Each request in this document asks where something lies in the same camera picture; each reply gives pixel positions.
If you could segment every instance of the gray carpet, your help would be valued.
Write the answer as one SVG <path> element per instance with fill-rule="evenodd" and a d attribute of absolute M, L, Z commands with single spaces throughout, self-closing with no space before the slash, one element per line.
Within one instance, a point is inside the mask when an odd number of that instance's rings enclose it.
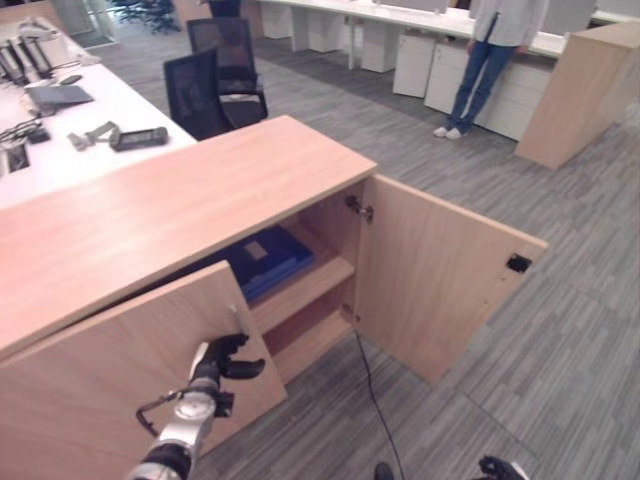
<path fill-rule="evenodd" d="M 167 112 L 161 65 L 188 53 L 188 40 L 138 27 L 96 53 Z M 348 71 L 344 54 L 293 54 L 286 40 L 259 40 L 255 54 L 272 116 L 551 244 L 437 388 L 367 347 L 408 479 L 472 478 L 485 453 L 535 479 L 640 478 L 640 108 L 554 172 L 482 129 L 433 138 L 444 116 L 393 95 L 393 73 Z M 208 455 L 197 478 L 364 480 L 379 460 L 396 469 L 353 338 L 290 397 Z"/>

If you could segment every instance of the blue binder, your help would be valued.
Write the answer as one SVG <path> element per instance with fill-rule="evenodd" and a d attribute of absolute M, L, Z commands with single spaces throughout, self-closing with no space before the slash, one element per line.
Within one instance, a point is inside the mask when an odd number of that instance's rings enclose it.
<path fill-rule="evenodd" d="M 227 260 L 247 301 L 313 262 L 313 253 L 280 226 L 262 230 L 212 255 Z"/>

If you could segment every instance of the black office chair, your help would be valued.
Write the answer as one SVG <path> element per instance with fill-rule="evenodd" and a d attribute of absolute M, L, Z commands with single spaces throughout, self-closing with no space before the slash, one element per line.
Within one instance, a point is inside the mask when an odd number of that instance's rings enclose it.
<path fill-rule="evenodd" d="M 209 10 L 213 18 L 239 17 L 240 0 L 209 0 Z"/>
<path fill-rule="evenodd" d="M 144 12 L 144 23 L 151 27 L 151 33 L 169 33 L 180 31 L 173 18 L 175 7 L 171 0 L 141 0 L 140 9 Z"/>
<path fill-rule="evenodd" d="M 218 51 L 218 92 L 220 95 L 254 95 L 269 116 L 262 77 L 256 72 L 249 23 L 244 18 L 203 18 L 187 22 L 193 53 L 215 48 Z"/>
<path fill-rule="evenodd" d="M 258 123 L 260 104 L 255 101 L 222 103 L 217 93 L 214 49 L 170 60 L 164 78 L 171 118 L 197 140 Z"/>

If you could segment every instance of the laptop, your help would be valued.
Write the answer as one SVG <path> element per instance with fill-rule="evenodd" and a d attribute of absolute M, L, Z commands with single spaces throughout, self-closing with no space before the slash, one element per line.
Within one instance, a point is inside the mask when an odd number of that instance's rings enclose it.
<path fill-rule="evenodd" d="M 63 108 L 92 102 L 93 97 L 77 85 L 25 88 L 33 105 L 43 115 L 53 115 Z"/>

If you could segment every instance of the open cabinet door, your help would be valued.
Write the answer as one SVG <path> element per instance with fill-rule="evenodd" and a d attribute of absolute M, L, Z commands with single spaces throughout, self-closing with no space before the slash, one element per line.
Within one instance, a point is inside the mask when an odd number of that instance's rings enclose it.
<path fill-rule="evenodd" d="M 356 328 L 437 382 L 522 281 L 511 257 L 535 261 L 547 244 L 379 175 L 363 205 Z"/>
<path fill-rule="evenodd" d="M 4 360 L 0 478 L 124 478 L 152 442 L 136 422 L 136 409 L 186 386 L 201 342 L 240 331 L 250 341 L 236 358 L 264 358 L 267 365 L 256 379 L 222 380 L 222 389 L 236 395 L 233 414 L 214 420 L 206 451 L 286 396 L 226 262 L 113 307 Z M 149 413 L 158 429 L 170 408 Z"/>

